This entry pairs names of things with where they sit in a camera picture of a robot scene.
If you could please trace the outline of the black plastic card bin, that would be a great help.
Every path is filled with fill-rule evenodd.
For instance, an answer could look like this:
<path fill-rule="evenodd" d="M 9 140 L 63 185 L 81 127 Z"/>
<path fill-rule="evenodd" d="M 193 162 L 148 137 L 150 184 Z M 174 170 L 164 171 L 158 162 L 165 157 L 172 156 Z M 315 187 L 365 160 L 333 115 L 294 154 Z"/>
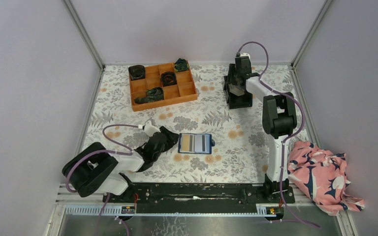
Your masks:
<path fill-rule="evenodd" d="M 235 96 L 231 94 L 227 89 L 227 84 L 233 84 L 242 87 L 245 90 L 243 96 Z M 237 78 L 232 74 L 224 76 L 223 91 L 225 94 L 225 100 L 229 109 L 248 108 L 252 106 L 252 94 L 246 90 L 246 80 L 243 78 Z"/>

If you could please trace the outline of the white card with black stripe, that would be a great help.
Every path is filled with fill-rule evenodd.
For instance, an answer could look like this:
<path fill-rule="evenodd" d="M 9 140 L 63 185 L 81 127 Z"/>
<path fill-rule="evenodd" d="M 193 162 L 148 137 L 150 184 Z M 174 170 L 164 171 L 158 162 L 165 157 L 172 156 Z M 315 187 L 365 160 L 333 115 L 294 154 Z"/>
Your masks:
<path fill-rule="evenodd" d="M 196 153 L 207 153 L 209 151 L 209 135 L 197 134 L 194 144 L 194 151 Z"/>

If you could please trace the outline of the gold credit card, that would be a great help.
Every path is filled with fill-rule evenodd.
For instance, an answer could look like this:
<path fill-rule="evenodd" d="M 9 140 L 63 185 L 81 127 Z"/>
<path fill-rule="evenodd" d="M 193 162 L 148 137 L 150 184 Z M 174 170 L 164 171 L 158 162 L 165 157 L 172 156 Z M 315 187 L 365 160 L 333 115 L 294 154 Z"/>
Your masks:
<path fill-rule="evenodd" d="M 194 137 L 192 134 L 182 134 L 180 139 L 180 151 L 192 152 L 193 151 Z"/>

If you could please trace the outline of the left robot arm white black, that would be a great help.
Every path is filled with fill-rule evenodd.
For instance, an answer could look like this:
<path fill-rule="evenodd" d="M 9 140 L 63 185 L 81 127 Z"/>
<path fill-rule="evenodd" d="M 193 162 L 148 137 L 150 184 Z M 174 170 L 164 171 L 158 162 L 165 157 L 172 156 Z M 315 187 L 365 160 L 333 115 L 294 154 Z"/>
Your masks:
<path fill-rule="evenodd" d="M 153 166 L 161 154 L 174 147 L 179 135 L 164 126 L 156 127 L 150 121 L 137 125 L 149 139 L 131 149 L 121 144 L 125 151 L 108 150 L 94 142 L 71 159 L 62 169 L 68 192 L 84 198 L 96 191 L 113 194 L 119 201 L 132 198 L 131 181 L 124 171 L 143 172 Z"/>

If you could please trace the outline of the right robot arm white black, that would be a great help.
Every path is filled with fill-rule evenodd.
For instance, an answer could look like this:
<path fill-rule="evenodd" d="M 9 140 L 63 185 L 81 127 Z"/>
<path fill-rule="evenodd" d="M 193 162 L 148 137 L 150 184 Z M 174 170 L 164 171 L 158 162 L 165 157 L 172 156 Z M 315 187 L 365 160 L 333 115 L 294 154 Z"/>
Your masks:
<path fill-rule="evenodd" d="M 274 203 L 289 185 L 284 169 L 287 149 L 283 141 L 293 134 L 297 126 L 293 95 L 277 92 L 265 84 L 261 74 L 252 71 L 250 56 L 246 53 L 237 53 L 235 62 L 229 65 L 223 90 L 230 109 L 249 108 L 253 105 L 254 97 L 262 102 L 262 127 L 271 141 L 262 195 L 266 201 Z"/>

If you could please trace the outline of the blue leather card holder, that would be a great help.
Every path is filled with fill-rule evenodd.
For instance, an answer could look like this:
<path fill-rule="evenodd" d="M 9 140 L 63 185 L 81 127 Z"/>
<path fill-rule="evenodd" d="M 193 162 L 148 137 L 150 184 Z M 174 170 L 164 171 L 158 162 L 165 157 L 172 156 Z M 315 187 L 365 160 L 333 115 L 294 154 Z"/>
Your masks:
<path fill-rule="evenodd" d="M 178 139 L 178 153 L 211 154 L 215 141 L 211 134 L 181 133 Z"/>

